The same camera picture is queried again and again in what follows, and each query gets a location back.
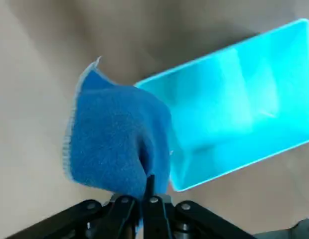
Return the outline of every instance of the bolt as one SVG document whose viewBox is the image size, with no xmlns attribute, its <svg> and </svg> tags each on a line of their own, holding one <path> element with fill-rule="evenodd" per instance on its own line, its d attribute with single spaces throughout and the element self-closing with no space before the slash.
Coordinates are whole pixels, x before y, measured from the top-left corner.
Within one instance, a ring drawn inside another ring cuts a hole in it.
<svg viewBox="0 0 309 239">
<path fill-rule="evenodd" d="M 95 207 L 96 207 L 95 203 L 90 203 L 90 204 L 87 205 L 88 210 L 94 209 Z"/>
<path fill-rule="evenodd" d="M 127 203 L 127 202 L 129 202 L 129 199 L 128 199 L 128 198 L 123 198 L 123 199 L 121 200 L 121 202 L 122 202 L 122 203 Z"/>
<path fill-rule="evenodd" d="M 189 210 L 191 208 L 191 206 L 189 204 L 187 204 L 187 203 L 182 204 L 181 207 L 184 210 Z"/>
<path fill-rule="evenodd" d="M 151 203 L 156 203 L 158 201 L 158 198 L 152 197 L 150 198 Z"/>
</svg>

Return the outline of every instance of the cloth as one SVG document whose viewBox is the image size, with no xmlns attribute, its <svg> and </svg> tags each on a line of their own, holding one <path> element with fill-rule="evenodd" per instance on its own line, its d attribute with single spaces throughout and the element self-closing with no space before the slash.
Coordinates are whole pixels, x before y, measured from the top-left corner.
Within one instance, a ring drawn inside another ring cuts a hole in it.
<svg viewBox="0 0 309 239">
<path fill-rule="evenodd" d="M 112 83 L 92 63 L 81 75 L 63 146 L 74 181 L 141 199 L 147 177 L 165 193 L 169 179 L 167 106 L 150 93 Z"/>
</svg>

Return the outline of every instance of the blue sponge cloth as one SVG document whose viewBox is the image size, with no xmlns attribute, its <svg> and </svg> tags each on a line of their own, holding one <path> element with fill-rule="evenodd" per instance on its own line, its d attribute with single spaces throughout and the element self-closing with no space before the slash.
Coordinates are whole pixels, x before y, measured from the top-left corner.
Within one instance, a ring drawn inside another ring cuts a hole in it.
<svg viewBox="0 0 309 239">
<path fill-rule="evenodd" d="M 74 181 L 141 199 L 147 177 L 165 193 L 171 116 L 155 96 L 110 82 L 92 63 L 82 74 L 63 147 Z"/>
</svg>

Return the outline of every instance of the plastic tray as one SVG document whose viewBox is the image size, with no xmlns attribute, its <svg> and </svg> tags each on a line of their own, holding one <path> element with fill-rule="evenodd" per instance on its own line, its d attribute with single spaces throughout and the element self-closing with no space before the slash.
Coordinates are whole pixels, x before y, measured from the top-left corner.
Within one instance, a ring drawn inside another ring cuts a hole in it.
<svg viewBox="0 0 309 239">
<path fill-rule="evenodd" d="M 300 19 L 136 84 L 171 110 L 183 191 L 309 142 L 309 21 Z"/>
</svg>

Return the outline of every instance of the cyan plastic tray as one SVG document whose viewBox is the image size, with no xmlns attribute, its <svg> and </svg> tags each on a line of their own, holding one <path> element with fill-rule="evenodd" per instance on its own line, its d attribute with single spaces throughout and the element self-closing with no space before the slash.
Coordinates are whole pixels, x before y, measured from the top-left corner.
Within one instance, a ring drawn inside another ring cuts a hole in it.
<svg viewBox="0 0 309 239">
<path fill-rule="evenodd" d="M 300 19 L 136 84 L 171 110 L 183 191 L 309 142 L 309 21 Z"/>
</svg>

